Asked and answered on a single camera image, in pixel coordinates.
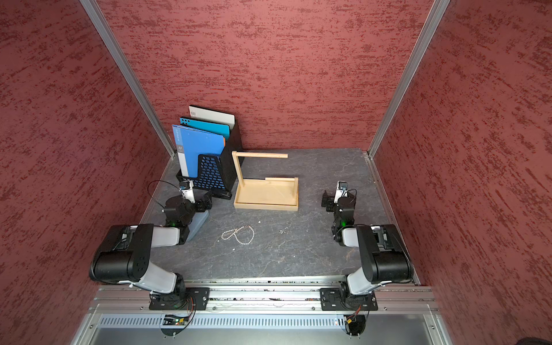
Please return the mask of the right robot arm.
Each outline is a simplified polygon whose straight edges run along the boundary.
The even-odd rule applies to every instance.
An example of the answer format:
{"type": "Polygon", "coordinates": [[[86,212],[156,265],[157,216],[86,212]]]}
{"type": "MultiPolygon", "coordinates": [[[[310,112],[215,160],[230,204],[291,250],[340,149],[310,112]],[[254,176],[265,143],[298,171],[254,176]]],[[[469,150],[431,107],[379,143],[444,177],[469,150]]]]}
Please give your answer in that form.
{"type": "Polygon", "coordinates": [[[375,290],[413,281],[414,269],[404,241],[393,224],[357,224],[357,198],[350,191],[325,192],[321,206],[333,214],[333,240],[359,250],[361,266],[338,288],[320,290],[324,310],[375,311],[375,290]]]}

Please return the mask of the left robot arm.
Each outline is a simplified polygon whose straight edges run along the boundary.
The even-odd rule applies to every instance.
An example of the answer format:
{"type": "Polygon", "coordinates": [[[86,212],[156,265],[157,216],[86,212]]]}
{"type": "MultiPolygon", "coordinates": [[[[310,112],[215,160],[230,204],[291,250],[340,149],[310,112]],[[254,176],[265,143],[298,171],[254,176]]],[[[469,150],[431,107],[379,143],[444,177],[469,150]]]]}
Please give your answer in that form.
{"type": "Polygon", "coordinates": [[[93,257],[89,277],[107,285],[128,284],[149,292],[153,311],[204,311],[210,289],[187,289],[181,274],[152,263],[153,248],[176,247],[192,239],[208,218],[212,193],[192,202],[175,196],[165,202],[165,226],[155,224],[111,227],[93,257]]]}

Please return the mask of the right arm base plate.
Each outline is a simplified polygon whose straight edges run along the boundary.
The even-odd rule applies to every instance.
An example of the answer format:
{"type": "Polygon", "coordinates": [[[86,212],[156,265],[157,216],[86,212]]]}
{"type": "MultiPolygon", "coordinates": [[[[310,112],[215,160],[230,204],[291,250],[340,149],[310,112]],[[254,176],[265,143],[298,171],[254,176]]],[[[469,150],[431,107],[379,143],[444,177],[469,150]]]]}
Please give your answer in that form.
{"type": "Polygon", "coordinates": [[[378,310],[377,300],[373,293],[355,296],[340,288],[322,288],[319,293],[323,311],[378,310]]]}

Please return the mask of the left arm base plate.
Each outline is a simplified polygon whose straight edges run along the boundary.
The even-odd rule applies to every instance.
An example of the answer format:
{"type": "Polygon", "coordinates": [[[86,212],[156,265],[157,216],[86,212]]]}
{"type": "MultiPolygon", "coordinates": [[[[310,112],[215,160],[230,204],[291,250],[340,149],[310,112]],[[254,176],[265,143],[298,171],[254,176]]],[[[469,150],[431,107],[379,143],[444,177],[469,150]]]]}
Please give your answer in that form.
{"type": "Polygon", "coordinates": [[[152,311],[204,311],[211,290],[207,287],[188,287],[183,293],[158,294],[149,296],[149,309],[152,311]]]}

